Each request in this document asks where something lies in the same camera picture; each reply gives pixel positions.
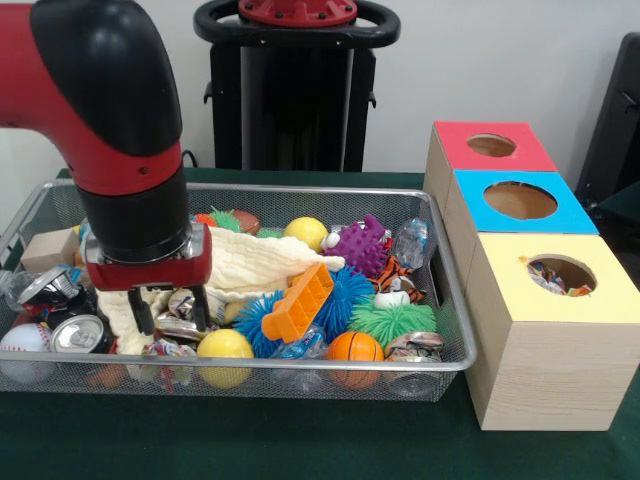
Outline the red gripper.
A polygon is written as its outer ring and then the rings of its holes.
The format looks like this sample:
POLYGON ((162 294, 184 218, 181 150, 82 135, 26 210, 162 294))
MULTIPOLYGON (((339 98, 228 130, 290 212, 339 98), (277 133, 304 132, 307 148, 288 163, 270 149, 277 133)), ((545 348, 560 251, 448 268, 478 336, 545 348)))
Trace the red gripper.
POLYGON ((209 317, 203 286, 212 270, 212 238, 208 225, 193 223, 191 238, 173 256, 148 264, 124 264, 109 260, 92 233, 86 236, 85 264, 96 289, 127 291, 128 302, 138 331, 154 333, 154 320, 140 287, 187 288, 193 294, 192 319, 199 332, 205 332, 209 317))

